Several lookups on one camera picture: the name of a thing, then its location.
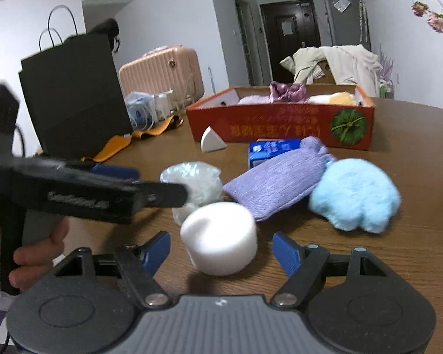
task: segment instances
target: blue box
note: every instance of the blue box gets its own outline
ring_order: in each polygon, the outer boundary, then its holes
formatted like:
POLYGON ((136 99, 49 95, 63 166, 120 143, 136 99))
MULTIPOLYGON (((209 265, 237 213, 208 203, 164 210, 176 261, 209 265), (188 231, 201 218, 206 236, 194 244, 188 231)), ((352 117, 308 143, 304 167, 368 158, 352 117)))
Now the blue box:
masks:
POLYGON ((252 169, 271 158, 298 148, 300 148, 300 139, 297 138, 253 142, 249 144, 248 167, 252 169))

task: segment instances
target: light blue plush toy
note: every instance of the light blue plush toy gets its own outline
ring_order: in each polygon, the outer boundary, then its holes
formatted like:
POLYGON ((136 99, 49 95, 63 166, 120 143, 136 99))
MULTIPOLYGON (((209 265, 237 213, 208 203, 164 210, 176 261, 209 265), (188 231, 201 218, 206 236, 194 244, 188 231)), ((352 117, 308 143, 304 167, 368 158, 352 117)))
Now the light blue plush toy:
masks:
POLYGON ((362 159, 331 164, 310 195, 309 208, 335 228, 361 227, 380 234, 400 207, 400 194, 389 176, 362 159))

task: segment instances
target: green melon logo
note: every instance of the green melon logo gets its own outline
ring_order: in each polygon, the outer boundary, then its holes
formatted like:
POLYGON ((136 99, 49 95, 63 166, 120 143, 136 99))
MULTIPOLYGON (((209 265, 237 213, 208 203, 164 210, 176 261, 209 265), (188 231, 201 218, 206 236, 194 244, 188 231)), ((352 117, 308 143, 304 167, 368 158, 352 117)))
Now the green melon logo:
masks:
POLYGON ((332 121, 332 134, 341 144, 351 146, 360 143, 367 132, 367 120, 354 109, 338 112, 332 121))

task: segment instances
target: white container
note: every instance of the white container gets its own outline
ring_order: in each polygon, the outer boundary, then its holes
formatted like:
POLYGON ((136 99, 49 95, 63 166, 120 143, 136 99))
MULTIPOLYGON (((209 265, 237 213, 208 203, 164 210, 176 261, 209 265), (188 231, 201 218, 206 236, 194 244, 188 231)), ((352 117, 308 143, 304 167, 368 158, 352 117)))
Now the white container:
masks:
POLYGON ((258 251, 256 223, 244 206, 219 202, 187 217, 180 230, 194 267, 212 276, 244 269, 258 251))

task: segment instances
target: artificial flower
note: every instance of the artificial flower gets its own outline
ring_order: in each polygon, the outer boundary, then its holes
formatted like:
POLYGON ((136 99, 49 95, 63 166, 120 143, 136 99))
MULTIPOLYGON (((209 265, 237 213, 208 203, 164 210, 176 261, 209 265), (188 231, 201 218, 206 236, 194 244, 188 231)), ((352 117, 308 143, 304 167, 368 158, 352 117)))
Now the artificial flower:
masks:
POLYGON ((412 11, 416 16, 423 17, 425 12, 429 9, 429 6, 417 1, 414 5, 412 5, 412 11))
POLYGON ((438 33, 443 33, 443 19, 437 14, 431 13, 428 19, 429 25, 438 33))

